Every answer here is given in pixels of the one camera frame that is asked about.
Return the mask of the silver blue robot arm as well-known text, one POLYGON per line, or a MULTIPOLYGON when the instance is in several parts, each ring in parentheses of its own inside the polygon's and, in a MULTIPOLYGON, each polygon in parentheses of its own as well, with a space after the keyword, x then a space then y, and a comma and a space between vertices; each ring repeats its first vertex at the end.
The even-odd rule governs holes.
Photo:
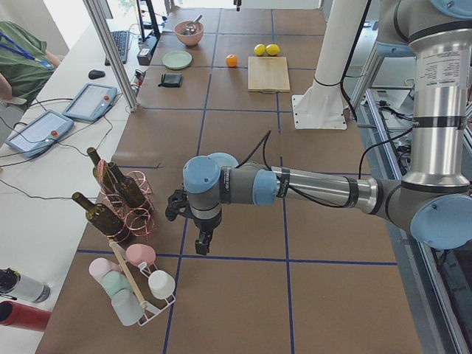
POLYGON ((184 166, 184 210, 207 254, 223 204, 267 206, 301 198, 357 208, 384 218, 435 249, 471 239, 469 182, 461 172, 471 61, 469 1, 383 1, 378 45, 387 56, 414 55, 412 152, 399 181, 366 180, 238 162, 226 153, 196 156, 184 166))

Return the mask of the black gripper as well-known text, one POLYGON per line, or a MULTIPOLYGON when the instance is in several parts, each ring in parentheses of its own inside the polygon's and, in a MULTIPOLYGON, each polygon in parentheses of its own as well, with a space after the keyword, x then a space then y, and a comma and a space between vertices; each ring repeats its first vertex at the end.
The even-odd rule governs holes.
POLYGON ((222 220, 221 215, 216 215, 210 219, 194 218, 194 224, 199 230, 199 236, 195 240, 195 252, 199 255, 207 255, 210 249, 210 243, 212 241, 212 233, 216 229, 222 220))

